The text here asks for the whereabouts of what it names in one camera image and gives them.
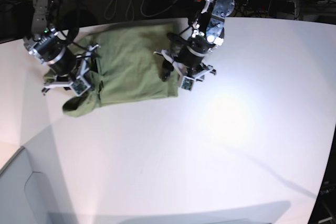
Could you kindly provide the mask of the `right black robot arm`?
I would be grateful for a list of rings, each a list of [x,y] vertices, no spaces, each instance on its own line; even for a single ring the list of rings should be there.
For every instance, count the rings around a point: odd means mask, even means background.
[[[77,97],[92,89],[86,79],[90,71],[88,60],[96,58],[99,44],[83,47],[75,42],[79,34],[80,0],[76,3],[75,24],[62,38],[59,28],[60,9],[64,0],[33,0],[34,14],[24,47],[40,64],[51,70],[51,79],[44,83],[42,93],[54,88],[71,90]]]

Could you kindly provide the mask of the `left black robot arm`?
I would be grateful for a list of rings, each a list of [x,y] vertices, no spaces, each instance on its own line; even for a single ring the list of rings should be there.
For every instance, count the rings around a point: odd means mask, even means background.
[[[203,81],[206,74],[216,74],[216,69],[203,60],[213,48],[223,44],[225,19],[235,7],[235,0],[203,0],[203,3],[203,8],[188,20],[192,30],[189,38],[169,32],[170,48],[158,53],[164,58],[161,80],[168,81],[171,73],[176,71],[181,87],[186,90],[196,81]]]

